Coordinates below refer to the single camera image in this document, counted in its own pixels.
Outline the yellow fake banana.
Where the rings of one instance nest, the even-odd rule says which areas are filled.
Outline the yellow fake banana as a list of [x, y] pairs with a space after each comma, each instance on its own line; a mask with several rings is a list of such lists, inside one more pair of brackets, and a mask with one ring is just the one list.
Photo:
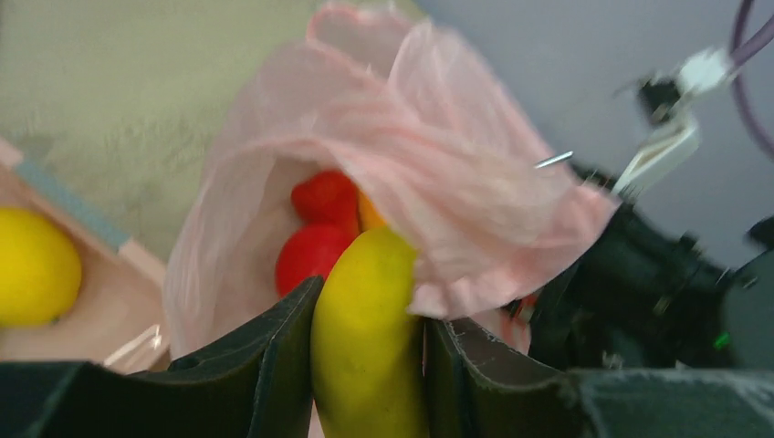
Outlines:
[[327, 437], [426, 437], [424, 322], [408, 313], [414, 250], [387, 227], [345, 250], [310, 332], [313, 395]]

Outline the orange yellow fake fruit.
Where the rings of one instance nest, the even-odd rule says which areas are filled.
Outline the orange yellow fake fruit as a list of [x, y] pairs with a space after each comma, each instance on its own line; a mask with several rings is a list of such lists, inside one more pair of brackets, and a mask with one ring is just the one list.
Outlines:
[[358, 192], [358, 216], [362, 232], [386, 225], [378, 210], [363, 192]]

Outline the yellow fake lemon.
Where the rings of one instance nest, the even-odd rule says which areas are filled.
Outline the yellow fake lemon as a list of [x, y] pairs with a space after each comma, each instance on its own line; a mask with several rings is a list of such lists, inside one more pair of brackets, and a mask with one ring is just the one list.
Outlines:
[[1, 325], [46, 325], [75, 304], [82, 262], [73, 240], [43, 214], [1, 209]]

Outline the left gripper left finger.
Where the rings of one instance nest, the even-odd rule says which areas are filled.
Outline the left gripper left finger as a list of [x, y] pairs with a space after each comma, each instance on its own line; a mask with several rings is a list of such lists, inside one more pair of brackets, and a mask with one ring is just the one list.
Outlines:
[[5, 362], [4, 437], [305, 437], [312, 277], [261, 315], [174, 360], [122, 375], [87, 361]]

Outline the pink perforated plastic basket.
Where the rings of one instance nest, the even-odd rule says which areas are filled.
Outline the pink perforated plastic basket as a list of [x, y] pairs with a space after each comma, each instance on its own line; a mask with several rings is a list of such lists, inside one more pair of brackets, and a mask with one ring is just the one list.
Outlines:
[[164, 263], [8, 141], [1, 142], [1, 205], [45, 216], [68, 234], [81, 262], [73, 305], [42, 326], [2, 328], [1, 359], [158, 370], [169, 358]]

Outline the pink plastic bag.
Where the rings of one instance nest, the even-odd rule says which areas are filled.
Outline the pink plastic bag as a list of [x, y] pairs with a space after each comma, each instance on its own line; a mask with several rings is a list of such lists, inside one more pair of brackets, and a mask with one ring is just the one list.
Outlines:
[[273, 304], [294, 185], [343, 171], [419, 250], [410, 309], [472, 316], [534, 292], [619, 201], [550, 147], [455, 31], [389, 5], [329, 3], [237, 94], [209, 149], [162, 291], [174, 357]]

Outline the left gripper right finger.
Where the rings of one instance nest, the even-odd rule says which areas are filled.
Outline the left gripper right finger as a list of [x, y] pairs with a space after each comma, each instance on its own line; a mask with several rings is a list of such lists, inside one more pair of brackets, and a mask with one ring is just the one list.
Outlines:
[[433, 437], [770, 437], [773, 376], [554, 370], [468, 318], [426, 323]]

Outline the red fake apple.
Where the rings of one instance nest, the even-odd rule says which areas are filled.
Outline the red fake apple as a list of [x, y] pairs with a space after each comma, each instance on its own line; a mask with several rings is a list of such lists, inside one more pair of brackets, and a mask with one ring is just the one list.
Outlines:
[[275, 263], [275, 285], [285, 297], [311, 276], [327, 278], [354, 234], [335, 224], [308, 224], [296, 231], [282, 246]]

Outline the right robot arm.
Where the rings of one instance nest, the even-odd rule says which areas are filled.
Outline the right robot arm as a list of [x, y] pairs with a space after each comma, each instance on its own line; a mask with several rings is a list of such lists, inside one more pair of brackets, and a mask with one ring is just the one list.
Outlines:
[[660, 234], [626, 204], [598, 241], [538, 293], [529, 355], [553, 368], [773, 366], [773, 223], [739, 269], [691, 235]]

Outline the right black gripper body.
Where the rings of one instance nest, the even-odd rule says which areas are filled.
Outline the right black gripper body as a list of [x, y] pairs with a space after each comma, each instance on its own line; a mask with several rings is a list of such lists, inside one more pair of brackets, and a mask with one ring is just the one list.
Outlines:
[[733, 275], [691, 235], [664, 236], [626, 203], [538, 292], [528, 353], [559, 370], [731, 368], [721, 313]]

